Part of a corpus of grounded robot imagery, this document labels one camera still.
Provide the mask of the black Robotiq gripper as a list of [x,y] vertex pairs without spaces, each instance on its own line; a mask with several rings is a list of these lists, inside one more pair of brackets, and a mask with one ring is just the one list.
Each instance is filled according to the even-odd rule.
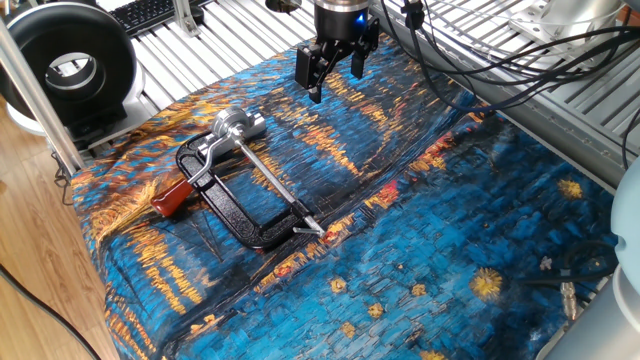
[[351,74],[363,77],[364,63],[378,48],[379,19],[368,20],[368,6],[346,11],[314,6],[316,43],[297,48],[295,81],[307,92],[311,101],[322,101],[322,84],[335,65],[346,56],[346,50],[335,41],[354,43]]

